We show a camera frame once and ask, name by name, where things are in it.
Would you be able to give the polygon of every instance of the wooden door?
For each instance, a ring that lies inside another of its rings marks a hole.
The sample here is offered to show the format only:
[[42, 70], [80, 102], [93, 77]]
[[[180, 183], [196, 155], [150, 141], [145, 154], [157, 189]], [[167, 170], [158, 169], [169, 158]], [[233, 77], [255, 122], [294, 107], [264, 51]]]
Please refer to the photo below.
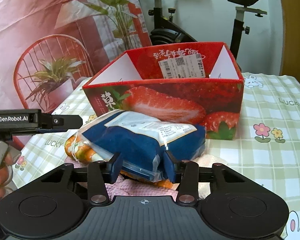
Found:
[[300, 0], [281, 0], [284, 24], [282, 75], [294, 76], [300, 83]]

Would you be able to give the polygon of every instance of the cartoon rabbit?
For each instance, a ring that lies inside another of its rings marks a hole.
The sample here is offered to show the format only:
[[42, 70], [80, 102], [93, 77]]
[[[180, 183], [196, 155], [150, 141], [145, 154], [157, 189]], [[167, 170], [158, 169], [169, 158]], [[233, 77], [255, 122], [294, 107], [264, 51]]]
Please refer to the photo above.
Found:
[[60, 105], [52, 114], [62, 114], [63, 111], [66, 111], [69, 109], [69, 106], [66, 106], [66, 104]]
[[296, 212], [291, 211], [286, 224], [287, 236], [285, 240], [300, 240], [299, 218]]
[[253, 88], [253, 87], [263, 87], [263, 84], [261, 84], [255, 76], [249, 76], [248, 78], [244, 78], [244, 85], [247, 86], [248, 88]]

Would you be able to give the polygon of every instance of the strawberry box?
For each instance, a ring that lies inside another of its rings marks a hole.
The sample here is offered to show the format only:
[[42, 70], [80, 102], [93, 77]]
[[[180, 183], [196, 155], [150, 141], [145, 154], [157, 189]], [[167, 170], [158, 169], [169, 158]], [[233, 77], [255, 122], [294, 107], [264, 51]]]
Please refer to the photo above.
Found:
[[207, 138], [234, 138], [244, 80], [223, 42], [125, 51], [83, 90], [98, 116], [124, 109], [161, 121], [201, 124]]

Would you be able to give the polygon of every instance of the plaid tablecloth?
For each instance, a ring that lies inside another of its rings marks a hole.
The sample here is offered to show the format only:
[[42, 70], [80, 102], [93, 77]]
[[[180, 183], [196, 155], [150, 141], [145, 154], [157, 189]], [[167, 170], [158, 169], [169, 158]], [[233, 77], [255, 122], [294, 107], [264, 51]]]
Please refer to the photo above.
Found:
[[[290, 76], [244, 73], [245, 86], [236, 139], [207, 140], [206, 153], [281, 196], [291, 211], [286, 240], [300, 240], [300, 84]], [[55, 111], [95, 118], [81, 87]], [[62, 164], [65, 141], [76, 131], [33, 136], [14, 167], [17, 187]]]

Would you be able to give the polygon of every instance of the black circular cover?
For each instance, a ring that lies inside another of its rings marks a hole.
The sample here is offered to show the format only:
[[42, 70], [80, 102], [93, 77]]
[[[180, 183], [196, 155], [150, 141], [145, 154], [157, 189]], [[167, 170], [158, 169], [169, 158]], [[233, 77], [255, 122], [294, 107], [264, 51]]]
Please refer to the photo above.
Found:
[[22, 239], [58, 236], [75, 226], [83, 215], [82, 200], [71, 191], [15, 191], [0, 201], [1, 228]]
[[212, 193], [201, 214], [208, 225], [231, 238], [257, 239], [274, 235], [286, 224], [289, 210], [273, 193]]

